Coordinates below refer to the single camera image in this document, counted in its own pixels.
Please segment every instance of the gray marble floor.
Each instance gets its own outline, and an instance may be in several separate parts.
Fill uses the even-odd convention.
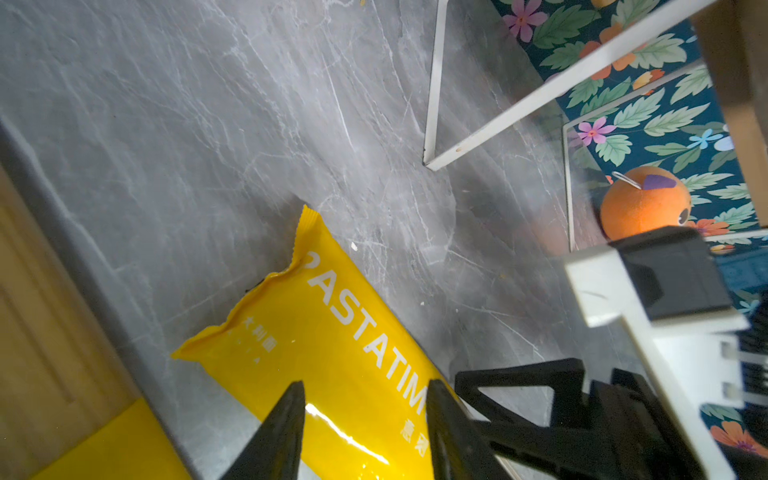
[[[218,478],[257,421],[169,353],[289,263],[304,203],[450,379],[566,356],[597,379],[639,370],[621,329],[583,325],[558,262],[556,106],[421,165],[435,8],[0,5],[0,115],[20,153],[4,166],[196,478]],[[438,149],[541,82],[490,2],[452,2],[448,32]],[[503,400],[546,422],[543,390]]]

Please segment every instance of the pasta package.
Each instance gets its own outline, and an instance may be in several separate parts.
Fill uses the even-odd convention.
[[[306,206],[290,266],[173,357],[202,364],[262,421],[302,380],[302,460],[323,480],[432,478],[427,385],[443,378]]]

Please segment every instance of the orange ball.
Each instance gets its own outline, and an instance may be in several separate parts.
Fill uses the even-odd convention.
[[[619,240],[670,225],[682,225],[693,206],[685,185],[659,167],[637,167],[624,176],[640,188],[614,178],[600,207],[603,230]]]

